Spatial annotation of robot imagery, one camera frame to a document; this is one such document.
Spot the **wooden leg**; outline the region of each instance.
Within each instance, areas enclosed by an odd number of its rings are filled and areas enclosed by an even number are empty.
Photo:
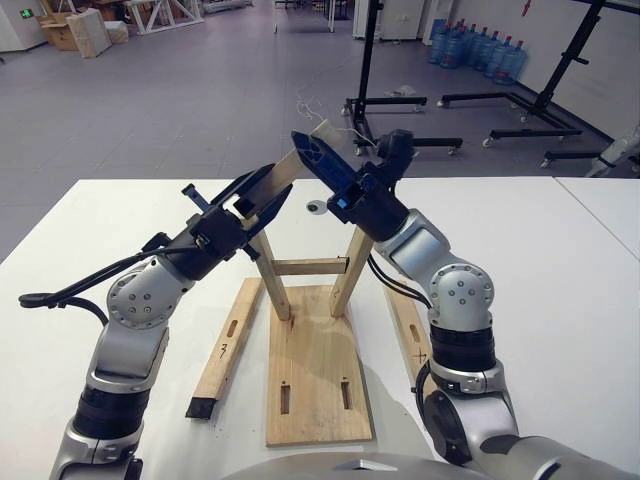
[[[251,328],[253,313],[263,289],[264,283],[260,278],[247,278],[240,287],[185,416],[211,418],[213,406],[220,399],[222,390],[229,380],[229,373]]]
[[[276,275],[273,269],[273,252],[271,251],[271,246],[269,245],[269,240],[267,240],[267,234],[264,230],[253,237],[249,245],[260,254],[260,258],[256,260],[256,265],[267,286],[267,292],[271,298],[273,308],[275,308],[278,314],[278,318],[280,320],[289,320],[289,313],[291,311],[289,299],[287,298],[287,292],[284,289],[282,279]]]
[[[339,317],[344,314],[349,297],[353,293],[356,282],[362,273],[371,247],[373,247],[373,240],[356,227],[351,243],[349,244],[349,249],[347,250],[349,266],[347,267],[347,271],[338,277],[331,291],[332,316]]]

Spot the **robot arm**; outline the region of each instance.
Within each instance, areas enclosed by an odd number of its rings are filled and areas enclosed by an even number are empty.
[[[183,193],[202,214],[191,217],[173,240],[163,233],[154,236],[143,252],[158,255],[113,283],[106,299],[108,322],[98,339],[76,414],[65,429],[52,480],[139,478],[142,461],[133,455],[169,341],[169,318],[180,298],[236,250],[244,249],[257,258],[249,240],[275,217],[291,186],[258,205],[249,221],[241,221],[224,205],[236,195],[242,198],[272,166],[240,177],[211,203],[192,185],[187,187]],[[84,281],[57,294],[23,295],[20,302],[27,308],[65,304],[68,298],[63,292],[78,291]]]
[[[367,233],[375,250],[420,284],[433,304],[428,313],[433,355],[423,370],[430,369],[437,390],[424,400],[421,415],[442,457],[505,480],[637,478],[553,440],[518,436],[494,352],[491,278],[453,255],[442,232],[393,194],[413,156],[410,132],[383,137],[382,164],[368,162],[358,172],[322,140],[292,136],[303,163],[334,192],[328,209]],[[416,395],[422,397],[421,385]]]

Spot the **black metal stand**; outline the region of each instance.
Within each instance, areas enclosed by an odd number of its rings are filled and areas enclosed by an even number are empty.
[[[588,60],[580,58],[580,52],[587,43],[591,32],[595,28],[596,24],[600,20],[600,10],[607,4],[605,0],[593,0],[591,6],[587,11],[580,27],[576,31],[567,51],[562,53],[562,58],[556,66],[555,71],[549,78],[544,90],[537,95],[535,101],[528,100],[517,93],[513,92],[492,92],[492,93],[471,93],[463,95],[444,95],[438,102],[439,107],[448,107],[449,103],[459,100],[478,100],[484,98],[506,98],[512,102],[516,107],[520,107],[525,110],[525,114],[520,117],[522,123],[526,123],[527,115],[533,115],[540,118],[542,121],[552,126],[550,130],[491,130],[489,137],[482,142],[483,147],[489,147],[495,140],[499,138],[513,138],[513,137],[565,137],[567,135],[580,135],[582,130],[575,128],[567,121],[553,115],[548,111],[551,98],[554,91],[563,75],[571,65],[571,62],[575,61],[583,65],[589,63]]]
[[[356,145],[356,155],[363,152],[363,148],[371,147],[371,143],[377,143],[377,139],[371,132],[371,127],[366,117],[367,105],[413,105],[414,111],[422,110],[426,105],[427,97],[400,97],[400,98],[367,98],[367,86],[371,70],[371,55],[373,53],[373,37],[376,29],[378,10],[382,9],[379,0],[369,0],[367,12],[367,28],[364,38],[364,57],[360,72],[360,87],[358,98],[347,98],[342,109],[342,115],[349,116],[352,128],[358,132],[353,139]],[[453,154],[462,145],[461,138],[414,138],[416,147],[449,147],[449,154]]]

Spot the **cardboard box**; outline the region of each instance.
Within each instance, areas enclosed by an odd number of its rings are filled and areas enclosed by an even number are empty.
[[[82,58],[97,57],[111,46],[102,15],[95,8],[89,8],[80,15],[68,17],[67,23],[76,39]]]
[[[67,24],[67,17],[72,15],[72,13],[54,13],[46,17],[38,17],[40,28],[47,37],[47,41],[55,45],[58,50],[78,50],[76,40]]]
[[[124,22],[104,22],[111,43],[127,43],[129,41],[129,30]]]

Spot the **wire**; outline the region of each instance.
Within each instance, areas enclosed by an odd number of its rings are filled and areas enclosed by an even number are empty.
[[[422,423],[425,427],[427,426],[427,422],[425,421],[424,384],[427,381],[427,377],[429,377],[429,373],[431,373],[431,366],[429,365],[429,360],[427,360],[422,364],[422,367],[420,367],[420,371],[416,377],[416,386],[411,389],[411,391],[416,395],[416,407],[418,407],[418,413],[420,414],[420,418],[422,419]]]
[[[169,255],[175,253],[189,253],[199,250],[197,247],[183,247],[183,248],[158,248],[155,250],[149,250],[147,252],[139,252],[111,265],[92,273],[88,277],[79,280],[73,285],[63,288],[55,293],[27,293],[20,295],[18,301],[23,308],[64,308],[65,306],[73,306],[84,308],[94,313],[100,321],[104,324],[106,321],[106,315],[100,310],[100,308],[89,300],[83,298],[77,298],[76,295],[88,290],[95,285],[105,281],[106,279],[113,277],[114,275],[126,270],[127,268],[135,265],[136,263],[144,260],[145,258],[152,257],[154,255]]]
[[[100,309],[100,307],[97,306],[92,301],[87,300],[86,298],[70,297],[62,302],[58,302],[56,305],[49,306],[49,308],[55,308],[55,307],[65,308],[67,305],[72,307],[83,308],[84,310],[87,310],[93,313],[96,317],[98,317],[98,319],[100,320],[100,323],[102,323],[102,326],[105,326],[107,323],[109,323],[109,319],[104,314],[104,312]]]
[[[399,293],[400,295],[404,295],[405,297],[409,297],[424,304],[427,308],[432,308],[432,305],[429,300],[427,300],[427,297],[425,297],[421,292],[409,287],[408,285],[405,285],[404,283],[394,280],[389,275],[384,273],[382,268],[380,268],[371,254],[369,254],[369,256],[367,257],[367,264],[369,265],[369,268],[376,276],[376,278],[380,280],[385,286],[387,286],[394,292]]]

